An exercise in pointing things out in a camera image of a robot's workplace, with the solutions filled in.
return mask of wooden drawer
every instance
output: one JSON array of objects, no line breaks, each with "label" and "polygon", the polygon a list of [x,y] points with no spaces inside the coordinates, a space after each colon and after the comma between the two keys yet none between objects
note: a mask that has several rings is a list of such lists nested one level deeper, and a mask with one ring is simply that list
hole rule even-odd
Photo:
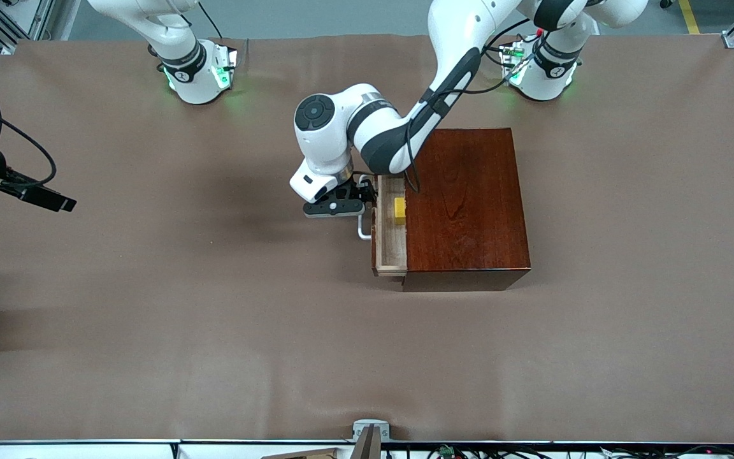
[{"label": "wooden drawer", "polygon": [[510,129],[436,130],[417,169],[417,194],[404,177],[377,180],[376,275],[404,277],[405,291],[500,291],[531,270]]}]

